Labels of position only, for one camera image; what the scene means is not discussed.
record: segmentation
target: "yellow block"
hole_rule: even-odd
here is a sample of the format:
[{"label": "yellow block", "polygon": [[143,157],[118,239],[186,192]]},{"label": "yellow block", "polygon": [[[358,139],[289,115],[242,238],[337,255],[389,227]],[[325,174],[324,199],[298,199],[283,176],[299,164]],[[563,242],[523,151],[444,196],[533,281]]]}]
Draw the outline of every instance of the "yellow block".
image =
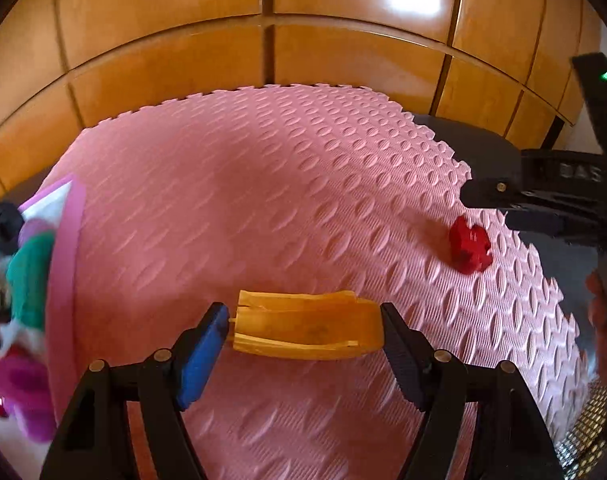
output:
[{"label": "yellow block", "polygon": [[345,290],[332,294],[239,294],[235,350],[288,359],[357,357],[383,346],[381,311]]}]

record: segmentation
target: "screw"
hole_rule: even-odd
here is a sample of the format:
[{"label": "screw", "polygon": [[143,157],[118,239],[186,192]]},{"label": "screw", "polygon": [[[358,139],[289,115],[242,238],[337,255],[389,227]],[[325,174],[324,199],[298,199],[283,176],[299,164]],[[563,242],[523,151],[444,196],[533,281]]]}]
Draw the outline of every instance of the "screw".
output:
[{"label": "screw", "polygon": [[500,367],[506,374],[513,374],[517,371],[517,367],[510,361],[502,361]]},{"label": "screw", "polygon": [[159,363],[165,363],[168,359],[172,357],[172,352],[167,348],[162,348],[161,350],[157,350],[154,353],[154,360]]},{"label": "screw", "polygon": [[440,363],[447,363],[452,358],[453,355],[448,350],[437,350],[435,352],[435,359]]},{"label": "screw", "polygon": [[90,363],[88,370],[91,372],[101,372],[106,363],[102,359],[96,359],[95,361]]}]

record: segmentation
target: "textured pink mat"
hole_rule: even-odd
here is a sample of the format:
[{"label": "textured pink mat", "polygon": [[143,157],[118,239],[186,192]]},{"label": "textured pink mat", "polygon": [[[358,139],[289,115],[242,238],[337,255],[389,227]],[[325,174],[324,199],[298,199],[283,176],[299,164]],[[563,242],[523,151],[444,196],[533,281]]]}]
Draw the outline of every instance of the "textured pink mat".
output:
[{"label": "textured pink mat", "polygon": [[[535,248],[501,214],[459,202],[469,168],[432,139],[385,95],[328,86],[216,91],[85,130],[44,184],[74,173],[87,187],[78,374],[97,357],[118,365],[171,345],[212,301],[234,307],[241,288],[349,288],[393,301],[465,362],[516,362],[561,436],[586,395],[576,323]],[[460,214],[490,235],[495,261],[483,274],[447,264],[447,229]],[[386,480],[419,413],[383,352],[294,362],[227,348],[184,420],[211,479]],[[452,478],[463,474],[473,422],[469,410]],[[154,478],[146,453],[138,458]]]}]

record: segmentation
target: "red gear-shaped toy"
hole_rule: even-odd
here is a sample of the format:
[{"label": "red gear-shaped toy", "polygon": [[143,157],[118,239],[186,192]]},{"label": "red gear-shaped toy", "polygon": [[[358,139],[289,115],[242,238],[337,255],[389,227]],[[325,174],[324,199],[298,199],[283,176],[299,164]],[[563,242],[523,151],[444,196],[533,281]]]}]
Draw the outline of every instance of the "red gear-shaped toy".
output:
[{"label": "red gear-shaped toy", "polygon": [[450,252],[453,267],[462,274],[484,272],[492,263],[490,238],[480,225],[468,227],[464,216],[459,216],[450,227]]}]

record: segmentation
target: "metal mesh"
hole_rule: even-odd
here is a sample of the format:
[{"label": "metal mesh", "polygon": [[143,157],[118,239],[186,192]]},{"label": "metal mesh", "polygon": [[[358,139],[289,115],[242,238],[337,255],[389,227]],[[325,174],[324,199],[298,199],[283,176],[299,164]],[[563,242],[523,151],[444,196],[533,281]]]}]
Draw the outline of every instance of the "metal mesh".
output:
[{"label": "metal mesh", "polygon": [[589,387],[590,397],[581,415],[556,446],[566,480],[580,479],[590,472],[605,447],[601,430],[607,415],[607,388],[599,381],[593,381]]}]

